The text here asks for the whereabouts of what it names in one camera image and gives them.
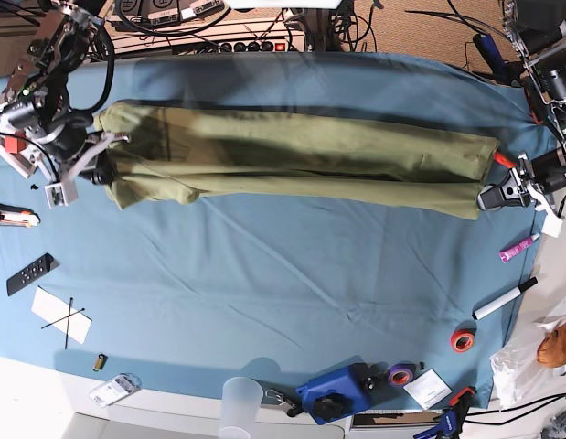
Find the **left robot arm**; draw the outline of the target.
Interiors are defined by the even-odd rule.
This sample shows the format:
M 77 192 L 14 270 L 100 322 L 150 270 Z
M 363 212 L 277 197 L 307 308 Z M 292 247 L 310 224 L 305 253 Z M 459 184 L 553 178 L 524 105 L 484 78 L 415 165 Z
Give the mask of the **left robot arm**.
M 520 84 L 536 123 L 558 141 L 556 149 L 529 159 L 521 155 L 505 179 L 477 196 L 483 211 L 527 207 L 537 196 L 566 187 L 566 1 L 501 1 L 506 39 L 521 66 L 498 65 L 507 82 Z

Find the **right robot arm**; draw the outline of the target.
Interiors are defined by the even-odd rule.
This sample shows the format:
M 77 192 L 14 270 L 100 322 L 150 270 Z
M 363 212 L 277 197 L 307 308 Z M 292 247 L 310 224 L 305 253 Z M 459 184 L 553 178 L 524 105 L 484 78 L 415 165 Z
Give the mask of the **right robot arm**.
M 0 93 L 0 156 L 24 178 L 41 169 L 48 181 L 82 177 L 109 185 L 115 168 L 104 133 L 89 133 L 112 91 L 115 51 L 100 12 L 102 1 L 47 1 L 45 16 Z M 87 109 L 70 103 L 69 75 L 90 49 L 106 62 L 101 96 Z

